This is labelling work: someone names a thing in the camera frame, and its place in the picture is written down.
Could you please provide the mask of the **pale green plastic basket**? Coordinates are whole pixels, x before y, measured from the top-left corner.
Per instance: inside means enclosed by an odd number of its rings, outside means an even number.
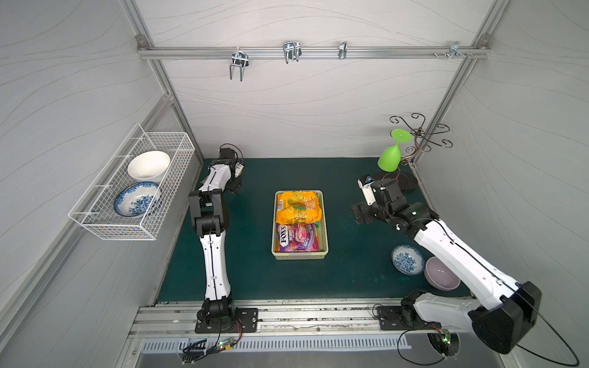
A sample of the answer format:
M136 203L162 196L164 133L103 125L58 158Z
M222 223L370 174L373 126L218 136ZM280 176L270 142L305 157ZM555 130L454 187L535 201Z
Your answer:
M320 209L321 217L317 222L282 225L278 223L278 214L285 211L285 207L305 207L304 201L295 205L288 205L283 193L275 193L273 229L271 237L271 253L277 261L321 260L329 252L328 232L325 215L323 193L312 190L317 196L315 208Z

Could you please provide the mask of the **yellow candy bag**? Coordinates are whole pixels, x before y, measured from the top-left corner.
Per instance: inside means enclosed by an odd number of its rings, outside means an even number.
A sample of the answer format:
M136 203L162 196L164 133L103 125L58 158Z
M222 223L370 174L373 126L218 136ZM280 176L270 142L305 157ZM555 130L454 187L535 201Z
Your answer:
M288 191L279 193L276 199L275 222L279 225L312 224L323 218L316 192Z

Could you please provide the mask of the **pink purple candy bag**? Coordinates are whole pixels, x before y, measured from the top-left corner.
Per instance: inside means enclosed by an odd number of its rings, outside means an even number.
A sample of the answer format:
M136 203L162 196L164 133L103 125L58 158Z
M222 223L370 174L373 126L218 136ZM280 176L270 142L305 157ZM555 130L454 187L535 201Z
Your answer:
M280 253L319 251L315 224L276 225L275 251Z

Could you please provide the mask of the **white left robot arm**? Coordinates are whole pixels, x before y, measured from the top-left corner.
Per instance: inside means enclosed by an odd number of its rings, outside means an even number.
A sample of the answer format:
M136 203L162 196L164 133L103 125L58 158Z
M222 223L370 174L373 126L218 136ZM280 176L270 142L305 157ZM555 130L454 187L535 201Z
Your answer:
M228 144L219 147L219 157L211 162L203 184L188 196L190 222L202 246L206 273L206 292L198 318L208 325L236 319L225 261L229 215L224 193L234 193L242 185L239 153Z

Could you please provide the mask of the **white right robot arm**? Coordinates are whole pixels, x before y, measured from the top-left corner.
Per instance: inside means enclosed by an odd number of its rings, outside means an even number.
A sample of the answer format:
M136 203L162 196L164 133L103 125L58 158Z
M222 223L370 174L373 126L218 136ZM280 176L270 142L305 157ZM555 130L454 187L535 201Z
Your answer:
M541 291L519 283L471 249L428 206L410 204L394 179L362 176L365 201L351 207L358 224L382 221L427 249L472 292L471 299L414 291L401 302L400 320L408 328L428 322L475 334L487 347L509 353L535 326Z

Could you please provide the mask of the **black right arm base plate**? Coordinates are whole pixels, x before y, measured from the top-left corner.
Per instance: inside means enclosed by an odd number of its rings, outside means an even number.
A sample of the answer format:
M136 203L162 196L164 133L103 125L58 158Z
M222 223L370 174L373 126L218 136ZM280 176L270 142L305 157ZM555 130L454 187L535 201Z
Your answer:
M372 313L382 331L406 331L414 329L412 311L407 306L376 304Z

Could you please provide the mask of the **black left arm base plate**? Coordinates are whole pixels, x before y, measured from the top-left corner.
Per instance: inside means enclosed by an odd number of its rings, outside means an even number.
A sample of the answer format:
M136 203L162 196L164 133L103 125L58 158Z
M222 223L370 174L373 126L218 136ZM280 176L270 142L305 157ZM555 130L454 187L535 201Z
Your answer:
M194 332L196 334L244 334L258 330L258 308L236 308L234 311L219 311L211 307L197 313Z

